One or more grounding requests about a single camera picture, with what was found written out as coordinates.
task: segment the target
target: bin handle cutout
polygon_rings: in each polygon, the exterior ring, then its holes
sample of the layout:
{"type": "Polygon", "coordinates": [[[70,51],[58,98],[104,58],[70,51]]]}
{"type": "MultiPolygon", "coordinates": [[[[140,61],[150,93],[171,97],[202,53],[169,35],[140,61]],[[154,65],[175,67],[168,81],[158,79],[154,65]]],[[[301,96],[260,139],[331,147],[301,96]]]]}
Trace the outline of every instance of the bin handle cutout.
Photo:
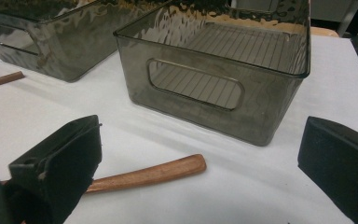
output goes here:
{"type": "Polygon", "coordinates": [[[233,9],[273,12],[277,9],[279,0],[259,0],[259,1],[227,1],[227,5],[233,9]]]}
{"type": "Polygon", "coordinates": [[[241,105],[245,93],[244,87],[233,78],[156,59],[147,62],[147,74],[150,84],[160,91],[228,111],[241,105]]]}
{"type": "Polygon", "coordinates": [[[6,48],[39,55],[39,47],[27,30],[0,24],[0,45],[6,48]]]}

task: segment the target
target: white sheet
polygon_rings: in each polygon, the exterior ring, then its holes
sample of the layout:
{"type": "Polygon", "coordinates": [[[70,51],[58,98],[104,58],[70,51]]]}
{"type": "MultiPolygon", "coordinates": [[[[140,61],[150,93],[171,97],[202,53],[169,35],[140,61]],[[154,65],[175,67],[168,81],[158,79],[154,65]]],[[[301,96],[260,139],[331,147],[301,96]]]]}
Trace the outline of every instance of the white sheet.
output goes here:
{"type": "Polygon", "coordinates": [[[82,198],[65,223],[351,223],[297,167],[308,116],[358,131],[358,57],[348,39],[312,36],[311,74],[271,144],[255,147],[133,104],[118,53],[76,83],[0,61],[0,179],[7,165],[63,124],[96,114],[103,161],[95,177],[204,156],[201,175],[82,198]]]}

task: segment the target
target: smoky gray plastic bin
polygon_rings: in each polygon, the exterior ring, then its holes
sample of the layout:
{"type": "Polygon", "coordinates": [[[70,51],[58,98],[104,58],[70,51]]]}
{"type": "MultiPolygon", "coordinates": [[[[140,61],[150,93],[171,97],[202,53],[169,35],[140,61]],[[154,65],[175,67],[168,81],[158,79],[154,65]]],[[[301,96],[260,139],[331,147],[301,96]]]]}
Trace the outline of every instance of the smoky gray plastic bin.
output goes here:
{"type": "Polygon", "coordinates": [[[163,2],[0,0],[0,59],[76,81],[117,50],[117,28],[163,2]]]}
{"type": "Polygon", "coordinates": [[[257,10],[166,3],[115,32],[129,96],[265,146],[310,73],[309,8],[308,0],[257,10]]]}

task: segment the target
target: wooden stick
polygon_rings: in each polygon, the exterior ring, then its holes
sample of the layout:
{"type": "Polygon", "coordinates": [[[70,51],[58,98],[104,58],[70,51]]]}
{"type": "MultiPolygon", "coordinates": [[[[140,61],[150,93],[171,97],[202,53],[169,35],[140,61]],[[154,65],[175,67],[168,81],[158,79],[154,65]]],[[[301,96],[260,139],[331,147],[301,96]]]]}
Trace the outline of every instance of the wooden stick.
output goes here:
{"type": "Polygon", "coordinates": [[[24,78],[24,74],[22,72],[16,72],[16,73],[12,73],[3,77],[0,77],[0,85],[11,82],[11,81],[15,81],[18,79],[24,78]]]}
{"type": "Polygon", "coordinates": [[[205,169],[206,163],[202,155],[192,155],[143,170],[94,180],[86,193],[153,185],[199,174],[205,169]]]}
{"type": "Polygon", "coordinates": [[[310,27],[310,33],[312,35],[324,35],[324,36],[331,36],[331,37],[339,37],[336,31],[329,30],[320,27],[310,27]]]}

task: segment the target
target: transparent storage container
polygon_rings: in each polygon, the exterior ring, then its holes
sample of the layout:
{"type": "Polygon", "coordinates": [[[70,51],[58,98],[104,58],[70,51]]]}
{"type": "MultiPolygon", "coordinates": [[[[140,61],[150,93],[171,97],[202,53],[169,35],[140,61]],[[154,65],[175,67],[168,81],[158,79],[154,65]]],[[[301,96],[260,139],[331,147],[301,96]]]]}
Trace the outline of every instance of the transparent storage container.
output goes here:
{"type": "Polygon", "coordinates": [[[171,1],[115,32],[139,105],[267,145],[310,73],[308,0],[171,1]]]}
{"type": "Polygon", "coordinates": [[[0,59],[73,82],[117,50],[112,33],[159,0],[0,0],[0,59]]]}

